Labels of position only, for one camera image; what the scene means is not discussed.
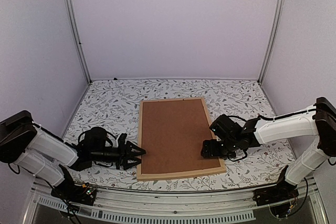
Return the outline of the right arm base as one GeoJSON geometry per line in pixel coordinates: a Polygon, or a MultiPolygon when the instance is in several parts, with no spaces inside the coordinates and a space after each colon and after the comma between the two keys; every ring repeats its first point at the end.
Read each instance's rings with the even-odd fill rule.
{"type": "Polygon", "coordinates": [[[298,196],[297,186],[279,184],[254,190],[253,201],[257,206],[277,203],[269,208],[271,214],[276,218],[287,218],[291,214],[298,196]]]}

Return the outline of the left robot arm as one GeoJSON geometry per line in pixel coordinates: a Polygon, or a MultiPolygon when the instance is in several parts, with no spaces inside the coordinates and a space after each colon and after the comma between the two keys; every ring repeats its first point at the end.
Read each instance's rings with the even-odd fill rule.
{"type": "Polygon", "coordinates": [[[76,144],[69,144],[23,110],[1,121],[1,162],[27,170],[73,200],[88,185],[77,186],[70,169],[80,172],[93,164],[109,163],[127,170],[141,164],[140,156],[146,151],[126,138],[125,133],[115,137],[102,127],[93,127],[82,132],[76,144]]]}

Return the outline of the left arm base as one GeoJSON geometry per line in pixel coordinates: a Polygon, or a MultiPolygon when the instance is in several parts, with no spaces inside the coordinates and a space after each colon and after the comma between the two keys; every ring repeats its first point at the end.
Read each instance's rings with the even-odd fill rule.
{"type": "Polygon", "coordinates": [[[51,195],[64,201],[93,206],[97,188],[89,183],[76,185],[74,182],[64,180],[58,186],[52,188],[51,195]]]}

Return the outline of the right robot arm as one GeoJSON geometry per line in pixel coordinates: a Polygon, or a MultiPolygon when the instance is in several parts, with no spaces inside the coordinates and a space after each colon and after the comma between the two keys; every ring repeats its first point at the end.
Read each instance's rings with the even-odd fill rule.
{"type": "Polygon", "coordinates": [[[293,163],[286,166],[279,176],[278,185],[271,190],[276,201],[284,200],[311,172],[335,156],[335,107],[325,98],[315,104],[289,114],[267,118],[259,115],[247,120],[243,126],[222,114],[211,125],[216,138],[204,140],[203,158],[225,158],[237,161],[237,150],[246,153],[249,148],[299,136],[314,136],[312,144],[293,163]]]}

